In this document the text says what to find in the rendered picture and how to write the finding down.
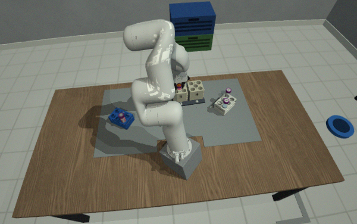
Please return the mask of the blue tube rack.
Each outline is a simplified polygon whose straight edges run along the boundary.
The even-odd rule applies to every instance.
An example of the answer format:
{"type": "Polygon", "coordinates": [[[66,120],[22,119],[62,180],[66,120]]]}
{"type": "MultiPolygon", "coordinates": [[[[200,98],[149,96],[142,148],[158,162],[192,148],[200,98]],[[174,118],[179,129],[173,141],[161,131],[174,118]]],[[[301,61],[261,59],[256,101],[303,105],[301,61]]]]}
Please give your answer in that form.
{"type": "Polygon", "coordinates": [[[109,115],[108,117],[111,121],[111,123],[114,123],[120,127],[123,127],[125,129],[128,129],[130,127],[130,125],[133,123],[134,121],[134,117],[133,117],[133,114],[129,113],[129,112],[126,112],[120,108],[115,108],[115,110],[109,115]],[[123,113],[124,112],[124,115],[125,115],[125,118],[126,118],[126,122],[121,122],[118,114],[119,113],[123,113]],[[128,115],[129,114],[129,115],[128,115]],[[116,119],[117,118],[117,119],[116,119]]]}

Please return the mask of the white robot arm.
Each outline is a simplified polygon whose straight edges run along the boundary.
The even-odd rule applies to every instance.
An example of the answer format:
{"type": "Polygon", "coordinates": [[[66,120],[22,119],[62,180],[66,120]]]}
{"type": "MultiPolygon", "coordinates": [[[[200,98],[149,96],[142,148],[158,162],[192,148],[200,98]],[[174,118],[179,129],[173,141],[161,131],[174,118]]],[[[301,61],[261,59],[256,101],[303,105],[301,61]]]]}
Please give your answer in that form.
{"type": "Polygon", "coordinates": [[[131,51],[153,49],[145,64],[148,78],[133,81],[131,97],[143,126],[163,126],[169,145],[167,152],[175,163],[179,163],[179,159],[184,160],[190,154],[192,143],[184,129],[182,106],[171,101],[175,96],[172,70],[186,72],[190,65],[189,55],[175,42],[172,22],[163,19],[127,26],[123,41],[131,51]]]}

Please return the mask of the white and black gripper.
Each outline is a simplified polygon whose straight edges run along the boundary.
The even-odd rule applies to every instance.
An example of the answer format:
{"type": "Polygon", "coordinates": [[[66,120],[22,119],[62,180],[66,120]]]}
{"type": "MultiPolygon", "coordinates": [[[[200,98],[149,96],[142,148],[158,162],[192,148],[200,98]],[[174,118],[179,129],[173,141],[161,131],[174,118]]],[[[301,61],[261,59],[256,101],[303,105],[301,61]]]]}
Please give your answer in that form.
{"type": "Polygon", "coordinates": [[[174,80],[174,87],[177,89],[176,83],[181,83],[182,88],[184,89],[184,84],[190,80],[190,77],[187,75],[186,72],[181,72],[181,71],[174,71],[172,70],[173,74],[173,80],[174,80]]]}

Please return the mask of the grey bench mat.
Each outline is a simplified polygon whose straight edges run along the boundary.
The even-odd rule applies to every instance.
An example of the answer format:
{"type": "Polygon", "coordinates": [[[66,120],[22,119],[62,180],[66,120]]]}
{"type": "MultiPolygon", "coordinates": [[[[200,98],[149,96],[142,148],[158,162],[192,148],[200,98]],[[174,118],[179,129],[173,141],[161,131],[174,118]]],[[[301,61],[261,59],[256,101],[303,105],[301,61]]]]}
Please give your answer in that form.
{"type": "MultiPolygon", "coordinates": [[[[238,79],[202,81],[205,103],[182,106],[187,137],[202,136],[204,147],[262,141],[238,79]],[[223,116],[214,110],[230,88],[235,105],[223,116]]],[[[104,90],[93,158],[158,152],[157,140],[166,139],[163,126],[143,126],[136,113],[130,88],[104,90]],[[109,120],[120,108],[133,114],[128,129],[109,120]]]]}

